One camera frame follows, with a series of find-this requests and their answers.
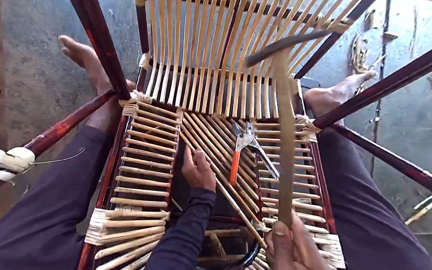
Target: hand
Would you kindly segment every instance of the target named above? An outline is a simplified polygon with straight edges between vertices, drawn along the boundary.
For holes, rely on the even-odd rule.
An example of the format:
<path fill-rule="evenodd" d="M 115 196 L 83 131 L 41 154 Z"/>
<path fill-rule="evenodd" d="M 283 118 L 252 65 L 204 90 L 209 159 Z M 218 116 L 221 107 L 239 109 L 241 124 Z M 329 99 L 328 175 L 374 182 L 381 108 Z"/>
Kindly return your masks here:
<path fill-rule="evenodd" d="M 184 151 L 184 164 L 181 172 L 188 181 L 191 188 L 202 187 L 207 190 L 216 192 L 216 175 L 211 170 L 206 156 L 201 149 L 196 149 L 194 156 L 196 165 L 191 156 L 191 150 L 188 146 Z"/>
<path fill-rule="evenodd" d="M 291 231 L 281 221 L 273 224 L 273 230 L 265 235 L 268 245 L 266 258 L 274 270 L 329 270 L 318 248 L 293 211 Z"/>

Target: bamboo chair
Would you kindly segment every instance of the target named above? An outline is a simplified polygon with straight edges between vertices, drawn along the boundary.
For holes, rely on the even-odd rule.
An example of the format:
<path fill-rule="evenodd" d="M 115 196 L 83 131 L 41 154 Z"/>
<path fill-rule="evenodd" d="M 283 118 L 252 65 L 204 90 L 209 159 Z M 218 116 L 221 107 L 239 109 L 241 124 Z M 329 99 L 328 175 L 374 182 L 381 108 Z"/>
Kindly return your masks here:
<path fill-rule="evenodd" d="M 176 173 L 176 155 L 183 142 L 192 151 L 203 150 L 216 173 L 218 189 L 237 212 L 237 217 L 213 216 L 210 220 L 245 225 L 255 239 L 247 254 L 227 255 L 220 238 L 241 232 L 208 230 L 206 236 L 211 239 L 218 256 L 201 257 L 200 263 L 223 261 L 223 268 L 268 270 L 262 236 L 277 218 L 284 216 L 284 211 L 293 207 L 314 234 L 328 265 L 345 268 L 319 156 L 315 135 L 318 129 L 333 128 L 432 191 L 432 174 L 428 171 L 335 124 L 431 72 L 432 50 L 321 118 L 311 122 L 304 117 L 306 112 L 298 79 L 373 2 L 349 1 L 339 9 L 341 13 L 333 14 L 341 1 L 328 4 L 327 0 L 318 3 L 297 0 L 289 8 L 289 1 L 282 1 L 279 6 L 264 0 L 260 3 L 136 0 L 143 57 L 137 81 L 139 94 L 130 94 L 98 1 L 72 0 L 113 89 L 23 147 L 9 150 L 5 155 L 0 150 L 0 186 L 30 169 L 37 156 L 116 95 L 124 105 L 123 115 L 78 269 L 144 267 L 168 219 L 173 216 L 168 212 L 171 187 Z M 268 59 L 254 68 L 243 66 L 244 56 L 309 28 L 328 28 L 334 32 L 327 38 L 296 46 L 284 61 L 279 58 L 280 61 L 271 63 Z M 307 62 L 298 68 L 307 56 Z M 287 79 L 291 72 L 296 72 L 294 81 Z M 287 87 L 280 87 L 286 81 Z M 283 88 L 293 92 L 279 96 Z M 289 111 L 281 113 L 288 109 L 287 105 L 292 107 L 294 115 Z M 280 124 L 288 119 L 289 125 Z M 245 120 L 254 123 L 258 142 L 273 163 L 281 166 L 283 172 L 289 172 L 280 181 L 271 178 L 251 152 L 244 151 L 237 184 L 234 187 L 229 184 L 235 142 L 231 125 L 244 128 Z M 287 130 L 293 131 L 289 137 L 281 137 Z M 289 164 L 290 170 L 283 166 L 288 164 L 288 154 L 289 159 L 295 161 Z M 279 188 L 288 183 L 292 189 Z M 283 195 L 294 199 L 287 201 Z"/>

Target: bare foot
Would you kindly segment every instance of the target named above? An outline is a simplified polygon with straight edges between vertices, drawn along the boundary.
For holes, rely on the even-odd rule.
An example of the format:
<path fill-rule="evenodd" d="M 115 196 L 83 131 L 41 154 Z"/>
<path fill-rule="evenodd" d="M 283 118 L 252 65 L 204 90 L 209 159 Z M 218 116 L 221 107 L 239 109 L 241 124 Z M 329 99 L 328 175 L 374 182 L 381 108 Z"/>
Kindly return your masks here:
<path fill-rule="evenodd" d="M 98 95 L 112 88 L 110 79 L 92 47 L 81 44 L 67 35 L 60 35 L 57 39 L 63 46 L 61 51 L 80 67 L 86 69 L 88 78 L 96 88 Z M 126 80 L 126 83 L 130 91 L 136 89 L 134 82 Z"/>
<path fill-rule="evenodd" d="M 349 100 L 356 88 L 373 78 L 376 72 L 371 70 L 363 74 L 351 75 L 330 88 L 313 88 L 304 94 L 304 101 L 311 107 L 315 117 L 321 117 Z"/>

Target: orange handle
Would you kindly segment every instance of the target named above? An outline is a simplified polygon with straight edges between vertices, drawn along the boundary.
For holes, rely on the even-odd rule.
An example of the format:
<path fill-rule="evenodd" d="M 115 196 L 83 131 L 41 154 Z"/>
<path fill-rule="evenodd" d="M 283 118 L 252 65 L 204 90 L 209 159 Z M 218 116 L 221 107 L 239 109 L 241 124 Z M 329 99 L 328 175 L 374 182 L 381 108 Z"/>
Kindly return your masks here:
<path fill-rule="evenodd" d="M 231 175 L 229 176 L 229 182 L 231 186 L 236 186 L 236 175 L 238 174 L 238 166 L 240 165 L 240 153 L 234 152 L 233 164 L 231 165 Z"/>

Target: sleeve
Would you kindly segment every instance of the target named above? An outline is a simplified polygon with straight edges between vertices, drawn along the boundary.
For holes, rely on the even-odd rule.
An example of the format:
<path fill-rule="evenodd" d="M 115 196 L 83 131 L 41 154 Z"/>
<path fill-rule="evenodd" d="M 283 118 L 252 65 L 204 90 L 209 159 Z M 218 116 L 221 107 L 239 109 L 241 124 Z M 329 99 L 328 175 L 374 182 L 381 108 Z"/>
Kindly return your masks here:
<path fill-rule="evenodd" d="M 195 269 L 201 251 L 209 216 L 213 211 L 216 193 L 196 187 L 191 189 L 189 206 L 154 248 L 146 270 Z"/>

